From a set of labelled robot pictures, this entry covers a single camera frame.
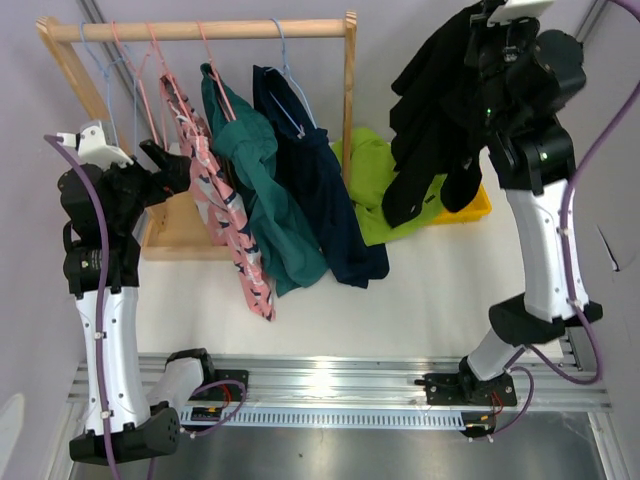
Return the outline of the pink hanger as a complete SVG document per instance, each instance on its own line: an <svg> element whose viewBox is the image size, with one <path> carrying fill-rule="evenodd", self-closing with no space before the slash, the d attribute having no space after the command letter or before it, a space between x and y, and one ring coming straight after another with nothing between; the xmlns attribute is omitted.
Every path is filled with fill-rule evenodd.
<svg viewBox="0 0 640 480"><path fill-rule="evenodd" d="M215 85L218 87L218 93L216 94L216 98L218 100L218 103L220 104L220 108L224 113L224 116L226 118L226 120L228 122L232 122L232 121L236 121L237 117L235 114L235 111L233 109L233 106L226 94L226 90L225 90L225 85L224 82L222 81L219 72L216 68L215 65L215 61L214 61L214 56L212 54L212 51L209 47L209 43L208 43L208 39L207 36L204 32L204 27L203 24L200 21L197 21L197 26L198 29L200 31L201 37L202 37L202 41L204 42L205 45L205 49L207 51L207 55L208 55L208 60L209 60L209 65L210 65L210 69L211 69L211 73L209 74L209 76L211 77L211 79L213 80L213 82L215 83Z"/></svg>
<svg viewBox="0 0 640 480"><path fill-rule="evenodd" d="M128 67L128 69L130 70L131 74L133 75L133 85L134 85L134 108L137 108L137 102L138 100L142 101L142 105L144 106L144 112L146 114L148 123L149 123L149 129L151 131L152 134L152 138L154 140L155 143L158 142L159 140L159 136L157 133L157 129L156 129L156 125L154 123L154 118L153 118L153 114L150 108L150 104L149 104L149 100L148 100L148 96L146 93L146 89L145 89L145 85L144 82L142 80L142 73L144 70L144 67L146 65L147 59L150 57L151 55L151 49L148 49L148 52L144 55L142 63L140 64L139 67L137 67L131 58L131 55L129 53L129 48L122 43L122 41L120 40L119 37L119 33L118 33L118 29L116 26L116 22L112 21L111 22L111 31L113 33L114 39L115 39L115 43L116 43L116 47L119 50L119 53L121 54L121 56L123 57L126 66Z"/></svg>
<svg viewBox="0 0 640 480"><path fill-rule="evenodd" d="M145 22L144 27L146 32L149 34L149 44L146 53L148 52L148 49L151 49L151 55L149 58L154 59L157 70L157 94L159 96L160 103L160 106L157 108L160 117L159 121L156 121L154 116L154 110L152 109L146 86L145 89L159 136L157 144L161 145L166 151L168 151L168 119L171 119L176 125L184 123L187 126L190 126L193 123L193 120L191 119L190 110L182 99L176 78L173 72L169 69L165 56L160 48L154 27L149 22Z"/></svg>

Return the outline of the black shorts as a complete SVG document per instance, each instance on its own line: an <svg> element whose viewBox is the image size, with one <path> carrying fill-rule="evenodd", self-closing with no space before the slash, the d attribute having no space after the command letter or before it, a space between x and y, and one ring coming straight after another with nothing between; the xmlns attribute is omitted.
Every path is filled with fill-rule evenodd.
<svg viewBox="0 0 640 480"><path fill-rule="evenodd" d="M479 190L484 145L473 134L477 71L467 67L464 58L471 17L482 11L478 2L455 14L423 43L391 85L399 96L390 110L396 176L384 193L382 210L392 227L421 213L436 179L442 181L439 199L452 213L466 208Z"/></svg>

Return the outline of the lime green shorts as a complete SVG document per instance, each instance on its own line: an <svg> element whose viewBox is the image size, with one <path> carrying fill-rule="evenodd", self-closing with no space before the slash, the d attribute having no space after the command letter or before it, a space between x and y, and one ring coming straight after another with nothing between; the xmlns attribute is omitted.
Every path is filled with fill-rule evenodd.
<svg viewBox="0 0 640 480"><path fill-rule="evenodd" d="M419 203L421 211L417 217L392 228L385 220L382 200L396 177L394 166L388 142L367 127L352 130L348 193L367 246L386 244L412 235L431 224L444 211L440 191L447 176L437 175Z"/></svg>

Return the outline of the pink patterned shorts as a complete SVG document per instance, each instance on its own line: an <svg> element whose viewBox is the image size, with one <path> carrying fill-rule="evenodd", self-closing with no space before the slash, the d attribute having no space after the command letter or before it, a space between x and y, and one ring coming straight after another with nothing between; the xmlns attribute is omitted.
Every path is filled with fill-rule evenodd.
<svg viewBox="0 0 640 480"><path fill-rule="evenodd" d="M191 159L189 190L212 243L228 247L249 309L271 321L275 314L271 287L243 199L211 150L206 122L182 91L181 96L193 120L190 126L174 123L180 151Z"/></svg>

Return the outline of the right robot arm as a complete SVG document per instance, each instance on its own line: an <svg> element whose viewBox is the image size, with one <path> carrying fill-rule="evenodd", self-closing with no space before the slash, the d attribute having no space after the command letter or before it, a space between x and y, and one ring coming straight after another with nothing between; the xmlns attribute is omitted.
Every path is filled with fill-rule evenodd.
<svg viewBox="0 0 640 480"><path fill-rule="evenodd" d="M491 328L459 364L458 395L479 403L526 348L581 327L595 338L603 316L580 278L573 220L577 168L570 134L557 114L586 85L583 47L532 17L470 20L467 66L478 73L481 128L512 210L524 265L523 293L493 305Z"/></svg>

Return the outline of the teal green shorts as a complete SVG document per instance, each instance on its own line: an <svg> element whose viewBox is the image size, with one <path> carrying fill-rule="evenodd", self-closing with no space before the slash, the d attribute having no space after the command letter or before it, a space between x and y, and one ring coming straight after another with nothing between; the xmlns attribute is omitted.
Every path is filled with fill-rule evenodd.
<svg viewBox="0 0 640 480"><path fill-rule="evenodd" d="M232 164L249 226L266 273L283 296L320 280L328 265L300 206L275 178L278 143L267 118L225 85L237 120L228 122L216 98L218 87L200 66L201 95L213 152Z"/></svg>

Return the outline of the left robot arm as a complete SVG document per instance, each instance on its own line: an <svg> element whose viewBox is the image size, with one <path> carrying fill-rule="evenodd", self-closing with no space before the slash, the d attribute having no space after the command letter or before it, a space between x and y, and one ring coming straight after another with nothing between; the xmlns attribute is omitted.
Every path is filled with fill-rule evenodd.
<svg viewBox="0 0 640 480"><path fill-rule="evenodd" d="M133 235L145 209L190 186L189 158L152 140L140 144L151 172L129 157L74 163L58 181L63 228L63 273L82 324L89 385L82 434L69 443L73 461L114 467L155 459L178 449L179 411L204 400L217 376L204 348L172 353L160 380L143 388L136 339L141 247Z"/></svg>

